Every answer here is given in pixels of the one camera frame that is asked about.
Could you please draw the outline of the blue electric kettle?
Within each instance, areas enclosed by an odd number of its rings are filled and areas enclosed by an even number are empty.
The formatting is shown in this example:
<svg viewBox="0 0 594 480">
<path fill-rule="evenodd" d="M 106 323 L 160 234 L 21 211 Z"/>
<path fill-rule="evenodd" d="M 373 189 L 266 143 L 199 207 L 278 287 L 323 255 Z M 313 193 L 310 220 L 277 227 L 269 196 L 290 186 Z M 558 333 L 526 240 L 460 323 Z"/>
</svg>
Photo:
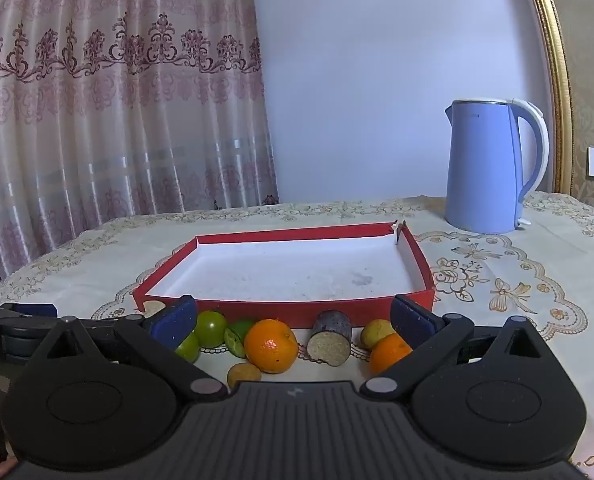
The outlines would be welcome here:
<svg viewBox="0 0 594 480">
<path fill-rule="evenodd" d="M 550 159 L 542 110 L 520 99 L 464 99 L 453 101 L 446 117 L 451 125 L 446 221 L 481 234 L 526 226 L 524 199 L 541 183 Z M 536 142 L 536 163 L 528 178 L 522 169 L 521 120 Z"/>
</svg>

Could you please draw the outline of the cream embroidered tablecloth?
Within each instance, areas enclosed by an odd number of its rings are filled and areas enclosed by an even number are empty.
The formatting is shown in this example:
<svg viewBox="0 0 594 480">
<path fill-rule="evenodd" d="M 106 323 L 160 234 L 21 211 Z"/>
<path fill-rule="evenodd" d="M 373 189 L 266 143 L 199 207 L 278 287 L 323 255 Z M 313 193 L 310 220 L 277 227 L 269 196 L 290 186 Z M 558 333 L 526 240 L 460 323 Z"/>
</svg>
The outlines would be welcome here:
<svg viewBox="0 0 594 480">
<path fill-rule="evenodd" d="M 442 200 L 425 196 L 112 220 L 0 276 L 0 302 L 49 302 L 80 318 L 115 318 L 135 311 L 134 289 L 196 235 L 401 220 L 428 260 L 437 313 L 458 312 L 479 325 L 525 315 L 548 342 L 583 396 L 588 421 L 572 460 L 594 479 L 594 208 L 539 192 L 524 214 L 525 228 L 488 236 L 449 226 Z"/>
</svg>

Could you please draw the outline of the gold mirror frame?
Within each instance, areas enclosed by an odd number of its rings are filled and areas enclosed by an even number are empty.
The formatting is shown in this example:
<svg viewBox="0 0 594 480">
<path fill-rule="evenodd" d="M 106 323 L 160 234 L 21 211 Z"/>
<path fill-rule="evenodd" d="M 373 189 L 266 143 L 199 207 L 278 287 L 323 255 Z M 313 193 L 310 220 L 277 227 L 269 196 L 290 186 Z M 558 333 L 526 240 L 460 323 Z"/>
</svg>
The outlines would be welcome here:
<svg viewBox="0 0 594 480">
<path fill-rule="evenodd" d="M 542 36 L 554 126 L 553 191 L 570 195 L 574 175 L 574 113 L 562 25 L 554 0 L 532 0 Z"/>
</svg>

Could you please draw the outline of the large orange mandarin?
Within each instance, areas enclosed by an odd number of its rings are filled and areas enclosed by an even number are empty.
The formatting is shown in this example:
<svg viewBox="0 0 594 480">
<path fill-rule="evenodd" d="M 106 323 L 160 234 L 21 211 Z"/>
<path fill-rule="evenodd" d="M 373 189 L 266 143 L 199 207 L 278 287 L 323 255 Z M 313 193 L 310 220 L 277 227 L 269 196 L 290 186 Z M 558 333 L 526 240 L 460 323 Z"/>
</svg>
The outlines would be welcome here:
<svg viewBox="0 0 594 480">
<path fill-rule="evenodd" d="M 282 374 L 295 363 L 298 341 L 292 330 L 279 320 L 266 318 L 251 326 L 244 339 L 246 358 L 266 374 Z"/>
</svg>

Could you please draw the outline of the small yellow-green fruit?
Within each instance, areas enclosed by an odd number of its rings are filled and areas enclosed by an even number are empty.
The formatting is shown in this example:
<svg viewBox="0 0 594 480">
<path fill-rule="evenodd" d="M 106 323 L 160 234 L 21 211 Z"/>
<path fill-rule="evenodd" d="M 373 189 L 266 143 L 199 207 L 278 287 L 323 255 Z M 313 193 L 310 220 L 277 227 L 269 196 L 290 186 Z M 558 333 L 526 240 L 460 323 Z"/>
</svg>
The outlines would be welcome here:
<svg viewBox="0 0 594 480">
<path fill-rule="evenodd" d="M 391 323 L 385 318 L 375 318 L 368 322 L 362 329 L 360 341 L 362 347 L 366 350 L 373 350 L 378 342 L 394 334 Z"/>
</svg>

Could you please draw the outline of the small yellow fruit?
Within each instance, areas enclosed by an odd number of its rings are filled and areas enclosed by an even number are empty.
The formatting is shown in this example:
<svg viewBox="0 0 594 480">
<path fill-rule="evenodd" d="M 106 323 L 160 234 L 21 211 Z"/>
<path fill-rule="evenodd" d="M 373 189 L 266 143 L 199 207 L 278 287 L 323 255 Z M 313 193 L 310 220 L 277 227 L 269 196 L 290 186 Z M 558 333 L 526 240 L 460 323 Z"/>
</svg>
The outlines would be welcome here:
<svg viewBox="0 0 594 480">
<path fill-rule="evenodd" d="M 240 382 L 260 382 L 261 370 L 251 363 L 237 363 L 226 374 L 228 388 L 234 390 Z"/>
</svg>

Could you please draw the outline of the red shallow cardboard tray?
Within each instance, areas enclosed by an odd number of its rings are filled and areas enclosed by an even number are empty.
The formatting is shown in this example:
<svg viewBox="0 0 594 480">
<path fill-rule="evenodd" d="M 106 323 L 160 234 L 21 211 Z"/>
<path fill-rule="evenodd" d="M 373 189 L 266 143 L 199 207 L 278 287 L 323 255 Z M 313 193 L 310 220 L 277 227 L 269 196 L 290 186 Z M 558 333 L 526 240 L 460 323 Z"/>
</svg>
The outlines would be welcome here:
<svg viewBox="0 0 594 480">
<path fill-rule="evenodd" d="M 197 235 L 133 292 L 140 311 L 184 295 L 230 321 L 277 318 L 309 328 L 336 310 L 363 326 L 388 318 L 398 295 L 430 310 L 434 279 L 405 223 L 340 224 Z"/>
</svg>

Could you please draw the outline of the pink patterned curtain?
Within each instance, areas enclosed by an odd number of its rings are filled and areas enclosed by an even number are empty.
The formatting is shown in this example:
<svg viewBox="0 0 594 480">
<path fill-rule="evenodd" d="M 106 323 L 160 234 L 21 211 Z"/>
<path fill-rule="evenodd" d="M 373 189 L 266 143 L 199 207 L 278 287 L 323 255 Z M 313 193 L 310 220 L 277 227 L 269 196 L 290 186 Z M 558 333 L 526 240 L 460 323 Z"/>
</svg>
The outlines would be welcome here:
<svg viewBox="0 0 594 480">
<path fill-rule="evenodd" d="M 254 0 L 0 0 L 0 283 L 115 218 L 277 200 Z"/>
</svg>

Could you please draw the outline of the green cucumber piece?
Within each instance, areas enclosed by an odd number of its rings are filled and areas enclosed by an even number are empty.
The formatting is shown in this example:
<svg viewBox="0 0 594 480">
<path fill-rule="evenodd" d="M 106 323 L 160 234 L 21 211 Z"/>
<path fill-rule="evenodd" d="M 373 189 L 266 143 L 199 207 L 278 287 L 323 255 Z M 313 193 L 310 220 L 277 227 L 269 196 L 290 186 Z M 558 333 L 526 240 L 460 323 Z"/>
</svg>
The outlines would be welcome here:
<svg viewBox="0 0 594 480">
<path fill-rule="evenodd" d="M 239 359 L 246 358 L 245 338 L 250 328 L 256 324 L 257 321 L 253 318 L 241 318 L 235 322 L 231 322 L 224 330 L 224 344 L 233 356 Z"/>
</svg>

